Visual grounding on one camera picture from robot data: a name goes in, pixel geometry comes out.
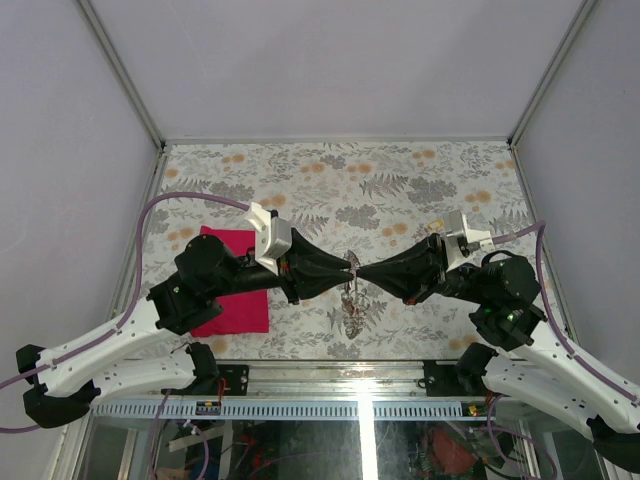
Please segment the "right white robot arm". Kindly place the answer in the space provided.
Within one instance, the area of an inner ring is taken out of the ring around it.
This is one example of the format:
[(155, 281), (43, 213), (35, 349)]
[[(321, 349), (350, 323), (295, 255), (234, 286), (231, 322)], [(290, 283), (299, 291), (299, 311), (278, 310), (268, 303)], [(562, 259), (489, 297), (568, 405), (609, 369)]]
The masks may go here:
[(473, 265), (454, 258), (433, 234), (358, 275), (407, 305), (433, 295), (477, 305), (469, 319), (482, 340), (458, 360), (458, 387), (526, 403), (581, 434), (610, 463), (638, 472), (638, 385), (571, 341), (536, 306), (542, 287), (526, 257), (497, 250)]

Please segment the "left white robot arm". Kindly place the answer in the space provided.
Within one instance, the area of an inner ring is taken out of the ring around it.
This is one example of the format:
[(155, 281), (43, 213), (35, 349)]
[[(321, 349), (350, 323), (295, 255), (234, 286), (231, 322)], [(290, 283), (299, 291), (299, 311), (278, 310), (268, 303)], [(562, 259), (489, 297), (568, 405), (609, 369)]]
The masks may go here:
[(39, 427), (74, 422), (100, 403), (146, 391), (216, 394), (220, 373), (210, 347), (194, 342), (165, 357), (134, 360), (132, 354), (178, 339), (219, 316), (220, 298), (281, 290), (297, 304), (352, 280), (348, 261), (309, 243), (297, 230), (292, 244), (269, 270), (255, 252), (236, 256), (218, 237), (191, 239), (176, 256), (176, 271), (146, 298), (112, 321), (55, 348), (28, 344), (16, 353), (29, 383), (26, 415)]

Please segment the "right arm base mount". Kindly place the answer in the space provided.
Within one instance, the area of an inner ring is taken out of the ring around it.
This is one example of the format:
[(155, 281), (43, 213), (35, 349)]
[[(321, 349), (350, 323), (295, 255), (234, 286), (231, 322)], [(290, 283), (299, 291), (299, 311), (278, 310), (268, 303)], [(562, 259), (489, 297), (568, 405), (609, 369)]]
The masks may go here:
[(497, 351), (481, 343), (471, 343), (454, 364), (423, 360), (423, 377), (417, 386), (428, 397), (486, 396), (488, 388), (482, 378)]

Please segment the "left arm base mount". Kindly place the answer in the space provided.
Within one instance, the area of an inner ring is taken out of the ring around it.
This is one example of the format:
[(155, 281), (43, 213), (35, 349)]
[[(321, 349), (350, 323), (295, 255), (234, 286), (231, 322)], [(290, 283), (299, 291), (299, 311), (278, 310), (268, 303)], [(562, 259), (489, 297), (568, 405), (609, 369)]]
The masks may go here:
[(250, 367), (246, 364), (219, 365), (208, 345), (192, 343), (186, 349), (194, 364), (194, 382), (186, 388), (190, 395), (246, 396)]

